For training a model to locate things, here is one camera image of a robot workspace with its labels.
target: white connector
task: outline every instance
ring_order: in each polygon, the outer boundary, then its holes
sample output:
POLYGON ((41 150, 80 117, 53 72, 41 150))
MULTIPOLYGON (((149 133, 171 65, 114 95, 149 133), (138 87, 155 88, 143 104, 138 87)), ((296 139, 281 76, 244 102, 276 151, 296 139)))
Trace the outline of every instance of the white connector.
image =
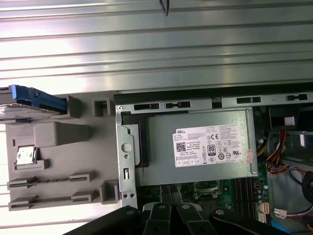
POLYGON ((266 216, 263 212, 259 212, 258 213, 258 220, 261 222, 261 223, 266 223, 266 216))
POLYGON ((269 214, 269 203, 268 202, 261 203, 260 211, 263 212, 264 214, 269 214))
POLYGON ((287 211, 275 208, 274 209, 274 215, 278 218, 286 219, 287 218, 287 211))

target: barcode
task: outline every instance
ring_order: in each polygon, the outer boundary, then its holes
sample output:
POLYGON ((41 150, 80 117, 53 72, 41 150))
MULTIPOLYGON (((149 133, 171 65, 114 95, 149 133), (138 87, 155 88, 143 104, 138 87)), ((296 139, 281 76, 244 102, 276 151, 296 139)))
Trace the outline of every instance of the barcode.
POLYGON ((186 151, 186 143, 185 142, 176 143, 176 150, 177 150, 177 152, 186 151))

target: power connector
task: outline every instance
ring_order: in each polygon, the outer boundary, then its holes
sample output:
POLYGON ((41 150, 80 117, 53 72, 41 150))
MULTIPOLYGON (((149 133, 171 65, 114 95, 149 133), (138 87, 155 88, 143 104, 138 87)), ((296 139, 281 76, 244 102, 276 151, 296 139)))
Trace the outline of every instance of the power connector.
POLYGON ((287 211, 275 208, 274 209, 274 215, 278 218, 286 219, 287 218, 287 211))

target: white sticker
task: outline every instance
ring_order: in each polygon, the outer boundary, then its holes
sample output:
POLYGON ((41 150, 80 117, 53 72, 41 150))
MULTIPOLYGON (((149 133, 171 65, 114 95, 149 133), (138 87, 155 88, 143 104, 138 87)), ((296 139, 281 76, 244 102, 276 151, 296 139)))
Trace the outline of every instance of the white sticker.
POLYGON ((173 134, 175 166, 195 166, 244 160, 241 125, 177 129, 173 134))

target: ribbed metal surface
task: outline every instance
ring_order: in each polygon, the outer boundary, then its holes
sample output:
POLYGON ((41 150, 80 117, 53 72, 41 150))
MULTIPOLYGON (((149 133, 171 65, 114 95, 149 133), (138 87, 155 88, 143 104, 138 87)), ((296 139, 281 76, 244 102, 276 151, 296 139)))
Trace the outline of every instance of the ribbed metal surface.
POLYGON ((0 86, 52 94, 310 80, 313 1, 6 0, 0 86))

